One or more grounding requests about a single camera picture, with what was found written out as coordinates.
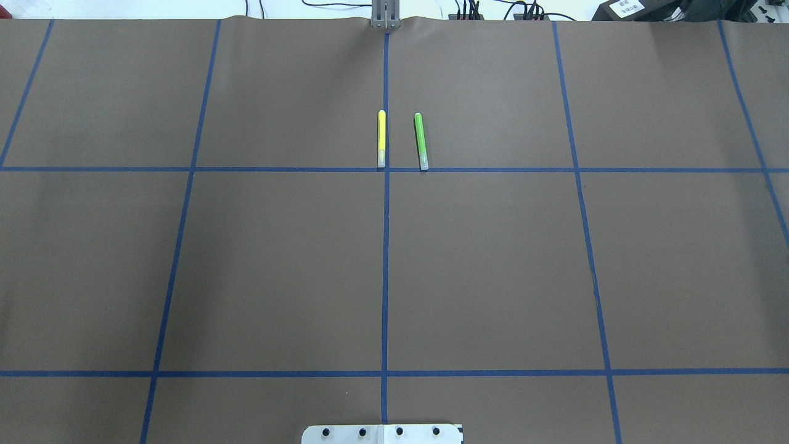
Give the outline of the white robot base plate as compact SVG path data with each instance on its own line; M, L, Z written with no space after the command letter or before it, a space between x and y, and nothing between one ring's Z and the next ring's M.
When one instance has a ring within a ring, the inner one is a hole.
M455 424L313 425L301 443L463 443L462 426Z

